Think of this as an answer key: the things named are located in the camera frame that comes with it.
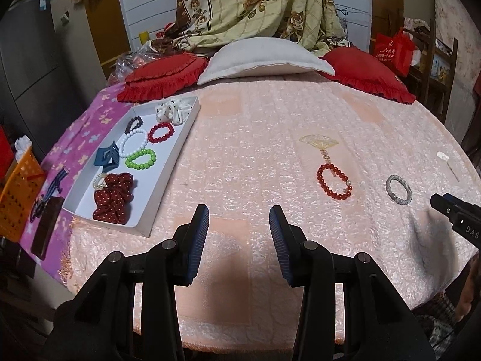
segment tray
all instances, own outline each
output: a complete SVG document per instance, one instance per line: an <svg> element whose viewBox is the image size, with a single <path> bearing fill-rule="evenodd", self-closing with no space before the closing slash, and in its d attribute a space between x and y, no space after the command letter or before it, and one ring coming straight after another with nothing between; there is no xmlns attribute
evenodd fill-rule
<svg viewBox="0 0 481 361"><path fill-rule="evenodd" d="M129 172L134 177L134 187L131 190L134 200L126 206L128 221L127 224L111 224L103 221L94 220L92 214L97 208L94 201L94 189L92 186L95 176L102 172L102 167L93 165L97 150L88 159L85 167L78 176L71 190L69 191L63 208L77 217L86 219L87 221L109 229L120 230L133 235L141 235L149 237L152 226L157 215L165 186L169 180L170 174L174 168L180 150L184 145L188 132L191 130L192 124L199 112L199 100L195 96L184 97L184 99L193 100L194 105L187 117L186 121L179 126L174 126L174 135L164 142L152 144L147 143L146 149L153 149L157 155L157 161L147 170L135 170L127 168L125 159L120 159L119 167L112 170L111 173L121 174ZM155 107L160 102L149 102L139 106L132 107L122 119L115 124L112 130L107 134L98 148L110 146L113 141L119 145L120 138L125 135L125 129L128 122L136 116L140 116L144 122L142 128L147 132L157 124L155 119ZM155 137L162 135L164 129L157 130ZM125 149L131 152L137 148L143 140L143 135L136 134L132 136L126 143Z"/></svg>

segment wooden door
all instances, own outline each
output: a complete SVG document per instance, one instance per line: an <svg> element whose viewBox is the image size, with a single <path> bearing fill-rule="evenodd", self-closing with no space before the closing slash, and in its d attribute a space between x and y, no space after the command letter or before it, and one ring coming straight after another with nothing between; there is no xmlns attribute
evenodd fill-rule
<svg viewBox="0 0 481 361"><path fill-rule="evenodd" d="M85 0L88 25L99 56L100 66L108 78L117 57L130 51L119 0Z"/></svg>
<svg viewBox="0 0 481 361"><path fill-rule="evenodd" d="M404 0L372 0L371 51L377 33L391 35L391 28L402 25L403 7Z"/></svg>

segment silver bracelet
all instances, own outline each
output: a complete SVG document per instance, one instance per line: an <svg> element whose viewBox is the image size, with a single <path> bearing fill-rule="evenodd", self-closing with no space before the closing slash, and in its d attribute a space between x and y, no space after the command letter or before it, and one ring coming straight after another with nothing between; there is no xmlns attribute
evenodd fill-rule
<svg viewBox="0 0 481 361"><path fill-rule="evenodd" d="M102 190L104 187L107 187L107 183L105 183L105 177L108 174L105 172L98 174L95 179L93 180L92 186L94 190Z"/></svg>
<svg viewBox="0 0 481 361"><path fill-rule="evenodd" d="M407 191L407 199L401 199L399 198L396 194L393 193L393 191L391 190L391 181L398 181L399 183L402 184L402 186L406 189ZM411 188L409 187L409 185L407 184L407 182L402 179L400 176L398 175L391 175L388 180L386 181L386 191L388 192L389 196L391 197L391 199L400 204L400 205L407 205L408 203L411 202L412 198L413 198L413 192L411 191Z"/></svg>

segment basket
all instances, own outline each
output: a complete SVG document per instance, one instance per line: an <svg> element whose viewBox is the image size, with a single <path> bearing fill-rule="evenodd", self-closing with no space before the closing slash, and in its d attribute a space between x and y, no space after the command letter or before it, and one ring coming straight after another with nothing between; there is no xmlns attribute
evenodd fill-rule
<svg viewBox="0 0 481 361"><path fill-rule="evenodd" d="M0 195L0 236L5 236L12 242L20 240L45 178L45 172L40 168L30 147L18 162Z"/></svg>

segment metal screw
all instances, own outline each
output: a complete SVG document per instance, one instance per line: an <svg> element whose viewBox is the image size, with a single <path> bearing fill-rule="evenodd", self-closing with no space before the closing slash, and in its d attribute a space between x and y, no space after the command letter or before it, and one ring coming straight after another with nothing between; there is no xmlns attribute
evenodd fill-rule
<svg viewBox="0 0 481 361"><path fill-rule="evenodd" d="M171 250L171 249L174 248L176 245L177 245L176 241L175 241L175 240L172 240L172 239L164 240L164 241L162 242L162 248L163 248L164 250Z"/></svg>
<svg viewBox="0 0 481 361"><path fill-rule="evenodd" d="M306 240L304 242L304 248L306 250L316 250L317 249L317 243L313 242L312 240Z"/></svg>
<svg viewBox="0 0 481 361"><path fill-rule="evenodd" d="M111 252L109 255L107 255L107 259L109 260L109 262L117 262L118 260L120 260L122 257L122 253L121 252L118 252L118 251L114 251L114 252Z"/></svg>
<svg viewBox="0 0 481 361"><path fill-rule="evenodd" d="M359 259L362 263L369 263L371 262L371 256L365 252L361 252L357 255L357 259Z"/></svg>

